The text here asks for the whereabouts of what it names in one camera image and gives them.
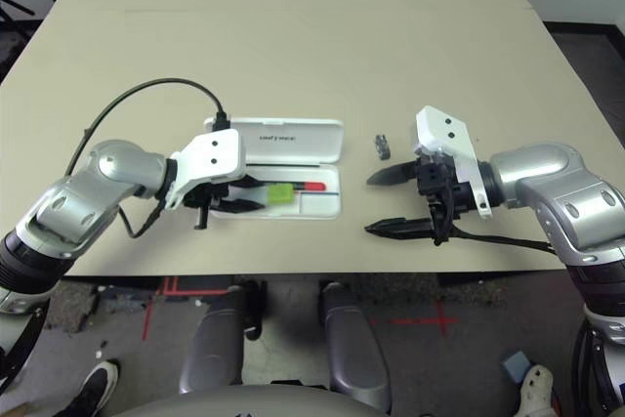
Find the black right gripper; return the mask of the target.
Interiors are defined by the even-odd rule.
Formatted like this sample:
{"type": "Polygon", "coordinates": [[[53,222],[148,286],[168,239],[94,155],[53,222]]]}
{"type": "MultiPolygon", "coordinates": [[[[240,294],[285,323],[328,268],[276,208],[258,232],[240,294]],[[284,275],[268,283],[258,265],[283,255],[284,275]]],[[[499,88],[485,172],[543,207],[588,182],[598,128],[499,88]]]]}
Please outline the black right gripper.
{"type": "Polygon", "coordinates": [[[442,244],[451,235],[453,222],[476,209],[470,184],[458,181],[453,159],[448,156],[423,155],[416,162],[392,165],[375,172],[366,183],[389,187],[415,178],[419,194],[428,201],[432,220],[383,219],[365,227],[366,232],[398,240],[433,238],[435,244],[442,244]]]}

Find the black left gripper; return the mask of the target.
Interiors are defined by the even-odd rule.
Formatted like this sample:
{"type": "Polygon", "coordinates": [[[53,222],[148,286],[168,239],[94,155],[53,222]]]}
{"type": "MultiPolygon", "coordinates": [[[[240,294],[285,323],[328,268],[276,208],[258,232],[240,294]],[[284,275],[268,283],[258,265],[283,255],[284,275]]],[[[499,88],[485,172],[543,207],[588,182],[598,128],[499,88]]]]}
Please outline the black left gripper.
{"type": "MultiPolygon", "coordinates": [[[[234,188],[260,188],[266,182],[251,176],[229,182],[234,188]]],[[[228,214],[242,214],[262,210],[264,205],[254,200],[240,199],[225,200],[229,195],[228,184],[202,183],[188,192],[183,199],[183,205],[190,209],[197,209],[196,230],[207,229],[208,217],[211,210],[228,214]]]]}

